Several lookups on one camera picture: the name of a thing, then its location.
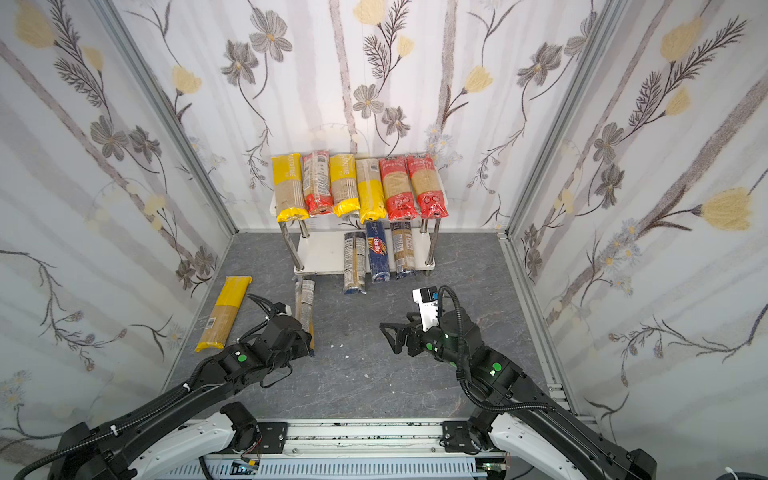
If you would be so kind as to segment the red slim spaghetti pack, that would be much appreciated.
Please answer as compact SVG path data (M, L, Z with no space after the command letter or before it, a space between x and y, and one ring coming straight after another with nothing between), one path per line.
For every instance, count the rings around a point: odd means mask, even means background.
M330 191L329 152L319 150L302 157L302 182L310 217L330 214L334 201Z

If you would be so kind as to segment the long yellow Pastatime bag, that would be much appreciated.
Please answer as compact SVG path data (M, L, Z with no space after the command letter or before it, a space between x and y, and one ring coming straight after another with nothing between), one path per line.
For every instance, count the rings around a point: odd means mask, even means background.
M272 157L276 219L278 222L309 218L303 194L301 155Z

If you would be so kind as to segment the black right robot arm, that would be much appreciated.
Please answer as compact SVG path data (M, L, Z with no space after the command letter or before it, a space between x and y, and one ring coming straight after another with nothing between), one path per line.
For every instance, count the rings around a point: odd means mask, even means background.
M524 370L482 338L454 290L419 290L419 309L404 323L379 326L392 351L430 355L453 368L474 405L463 422L443 425L443 447L477 455L498 450L552 479L653 479L657 462L597 433L539 388Z

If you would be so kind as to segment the short yellow Pastatime bag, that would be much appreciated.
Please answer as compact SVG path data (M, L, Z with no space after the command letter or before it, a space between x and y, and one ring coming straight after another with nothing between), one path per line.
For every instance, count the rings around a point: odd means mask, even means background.
M341 218L360 210L356 159L352 154L337 154L329 159L334 213Z

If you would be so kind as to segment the blue Barilla spaghetti pack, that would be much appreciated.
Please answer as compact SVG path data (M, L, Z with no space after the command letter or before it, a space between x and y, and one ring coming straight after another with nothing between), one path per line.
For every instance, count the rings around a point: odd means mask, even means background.
M390 279L386 229L382 221L366 223L366 239L371 279L374 283L387 282Z

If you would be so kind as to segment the yellow pasta bag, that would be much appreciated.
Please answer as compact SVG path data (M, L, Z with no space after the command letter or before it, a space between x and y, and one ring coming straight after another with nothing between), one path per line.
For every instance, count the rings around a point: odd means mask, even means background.
M205 323L195 352L224 348L251 283L251 276L228 276L226 278L212 312Z

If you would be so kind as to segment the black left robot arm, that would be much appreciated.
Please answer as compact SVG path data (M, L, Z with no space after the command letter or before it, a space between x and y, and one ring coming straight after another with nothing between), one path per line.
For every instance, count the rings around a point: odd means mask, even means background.
M138 461L164 437L198 413L251 385L268 385L276 370L310 354L312 335L283 304L249 294L267 305L268 318L195 367L188 379L130 413L90 428L67 430L58 449L19 470L25 479L48 467L50 479L136 479Z

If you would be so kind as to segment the red spaghetti bag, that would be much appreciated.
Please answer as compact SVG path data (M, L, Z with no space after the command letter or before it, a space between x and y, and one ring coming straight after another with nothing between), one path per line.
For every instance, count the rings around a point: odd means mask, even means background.
M441 179L429 155L411 155L406 158L416 201L424 219L440 219L449 215Z
M419 216L404 157L383 158L379 168L388 218L413 220Z

